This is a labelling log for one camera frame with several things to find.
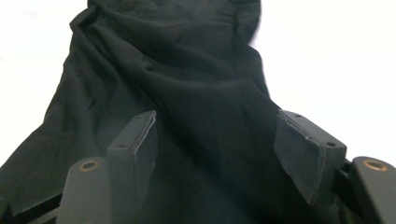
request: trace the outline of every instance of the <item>white background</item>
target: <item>white background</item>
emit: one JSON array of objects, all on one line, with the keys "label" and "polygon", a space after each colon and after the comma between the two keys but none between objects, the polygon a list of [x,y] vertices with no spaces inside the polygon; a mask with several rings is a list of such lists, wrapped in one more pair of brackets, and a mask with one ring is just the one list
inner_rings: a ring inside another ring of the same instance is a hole
[{"label": "white background", "polygon": [[[0,164],[35,129],[85,1],[0,0]],[[396,2],[262,1],[252,46],[273,100],[348,146],[396,164]]]}]

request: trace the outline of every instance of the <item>round hole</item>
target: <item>round hole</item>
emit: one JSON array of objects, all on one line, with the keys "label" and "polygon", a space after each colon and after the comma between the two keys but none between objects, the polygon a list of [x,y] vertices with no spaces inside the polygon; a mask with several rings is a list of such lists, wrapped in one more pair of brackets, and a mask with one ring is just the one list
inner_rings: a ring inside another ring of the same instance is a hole
[{"label": "round hole", "polygon": [[336,144],[333,143],[333,142],[328,142],[328,143],[326,143],[326,145],[327,145],[328,147],[335,147],[335,146],[336,146]]},{"label": "round hole", "polygon": [[368,168],[376,171],[385,172],[388,170],[388,166],[386,166],[384,163],[380,161],[367,160],[367,161],[363,161],[363,164]]},{"label": "round hole", "polygon": [[79,170],[82,172],[89,172],[96,169],[99,166],[97,161],[86,161],[79,166]]}]

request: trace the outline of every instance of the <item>black cover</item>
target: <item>black cover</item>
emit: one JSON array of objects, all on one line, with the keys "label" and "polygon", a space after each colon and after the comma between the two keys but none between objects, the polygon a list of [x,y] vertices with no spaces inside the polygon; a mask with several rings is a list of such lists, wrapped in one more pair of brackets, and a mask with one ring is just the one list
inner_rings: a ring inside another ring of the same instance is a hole
[{"label": "black cover", "polygon": [[248,45],[260,1],[88,5],[71,22],[43,124],[1,168],[0,195],[15,213],[62,190],[73,163],[105,156],[133,116],[156,110],[142,223],[334,223],[304,202],[274,153],[278,106]]}]

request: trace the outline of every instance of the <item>metal rivet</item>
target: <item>metal rivet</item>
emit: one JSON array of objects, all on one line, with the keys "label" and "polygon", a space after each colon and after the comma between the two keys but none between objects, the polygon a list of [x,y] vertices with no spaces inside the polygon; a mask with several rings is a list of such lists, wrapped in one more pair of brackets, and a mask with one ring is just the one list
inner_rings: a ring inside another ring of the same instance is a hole
[{"label": "metal rivet", "polygon": [[97,161],[86,161],[79,166],[79,170],[82,172],[89,172],[96,169],[99,166]]},{"label": "metal rivet", "polygon": [[376,171],[386,172],[388,170],[388,166],[380,161],[366,160],[363,161],[363,164],[368,168]]}]

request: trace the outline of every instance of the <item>black fabric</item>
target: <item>black fabric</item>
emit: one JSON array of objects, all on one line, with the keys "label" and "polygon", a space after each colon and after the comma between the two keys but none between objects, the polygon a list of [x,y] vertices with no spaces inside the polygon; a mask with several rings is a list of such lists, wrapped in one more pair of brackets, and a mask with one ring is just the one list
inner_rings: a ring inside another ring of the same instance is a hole
[{"label": "black fabric", "polygon": [[140,223],[333,223],[305,204],[273,151],[276,111],[248,42],[260,1],[91,0],[43,124],[0,170],[14,212],[105,156],[158,112],[159,155]]}]

